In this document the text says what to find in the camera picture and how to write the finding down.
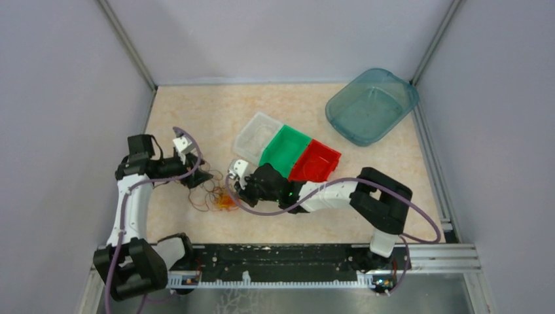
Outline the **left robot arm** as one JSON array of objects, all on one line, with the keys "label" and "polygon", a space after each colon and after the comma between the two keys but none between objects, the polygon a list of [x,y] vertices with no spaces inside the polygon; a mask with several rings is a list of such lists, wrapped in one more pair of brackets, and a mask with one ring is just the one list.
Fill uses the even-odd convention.
[{"label": "left robot arm", "polygon": [[127,139],[128,154],[115,171],[118,205],[111,234],[94,252],[93,265],[105,283],[105,293],[120,302],[166,288],[173,266],[191,269],[196,253],[186,233],[147,241],[147,212],[156,184],[177,182],[192,189],[212,179],[195,139],[175,128],[173,154],[166,157],[151,134]]}]

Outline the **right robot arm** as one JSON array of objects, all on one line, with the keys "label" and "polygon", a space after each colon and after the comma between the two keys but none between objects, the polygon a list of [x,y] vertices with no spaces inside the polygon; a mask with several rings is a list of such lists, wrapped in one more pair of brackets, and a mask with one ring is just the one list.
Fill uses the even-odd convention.
[{"label": "right robot arm", "polygon": [[274,202],[275,214],[312,213],[324,209],[353,209],[374,227],[368,260],[377,270],[394,261],[393,248],[404,232],[412,190],[388,175],[364,167],[356,177],[329,182],[290,181],[270,164],[253,169],[245,160],[234,160],[226,185],[234,199],[251,211],[261,201]]}]

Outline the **green plastic bin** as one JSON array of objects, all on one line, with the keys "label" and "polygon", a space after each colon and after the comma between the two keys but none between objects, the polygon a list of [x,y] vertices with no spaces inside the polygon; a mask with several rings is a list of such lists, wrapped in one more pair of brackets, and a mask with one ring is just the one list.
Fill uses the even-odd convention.
[{"label": "green plastic bin", "polygon": [[288,178],[311,140],[304,133],[284,125],[263,150],[259,166],[270,164],[281,176]]}]

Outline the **white plastic bin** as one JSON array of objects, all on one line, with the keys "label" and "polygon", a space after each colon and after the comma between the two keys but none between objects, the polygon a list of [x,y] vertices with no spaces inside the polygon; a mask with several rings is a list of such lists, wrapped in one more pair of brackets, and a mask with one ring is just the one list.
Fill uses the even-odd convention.
[{"label": "white plastic bin", "polygon": [[241,159],[258,165],[262,153],[283,126],[281,121],[259,111],[236,136],[232,150]]}]

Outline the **red plastic bin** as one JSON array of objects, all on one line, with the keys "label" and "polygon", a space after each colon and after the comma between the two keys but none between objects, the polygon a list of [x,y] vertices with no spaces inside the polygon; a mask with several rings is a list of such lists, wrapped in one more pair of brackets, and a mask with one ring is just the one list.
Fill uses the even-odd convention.
[{"label": "red plastic bin", "polygon": [[295,162],[289,181],[312,181],[321,183],[336,169],[342,154],[312,139]]}]

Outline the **teal transparent tub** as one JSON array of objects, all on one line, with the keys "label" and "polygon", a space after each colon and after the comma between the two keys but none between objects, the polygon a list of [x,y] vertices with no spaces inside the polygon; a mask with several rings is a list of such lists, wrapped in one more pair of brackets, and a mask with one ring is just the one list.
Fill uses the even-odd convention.
[{"label": "teal transparent tub", "polygon": [[325,116],[348,141],[367,147],[381,140],[420,102],[416,88],[382,68],[372,68],[327,102]]}]

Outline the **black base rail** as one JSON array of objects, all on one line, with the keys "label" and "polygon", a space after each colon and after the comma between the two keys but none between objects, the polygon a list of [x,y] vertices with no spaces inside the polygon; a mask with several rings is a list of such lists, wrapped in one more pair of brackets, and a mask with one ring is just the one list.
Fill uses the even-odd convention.
[{"label": "black base rail", "polygon": [[406,247],[395,247],[384,258],[359,244],[204,244],[195,245],[170,270],[187,271],[201,284],[327,284],[352,283],[371,273],[390,279],[410,268]]}]

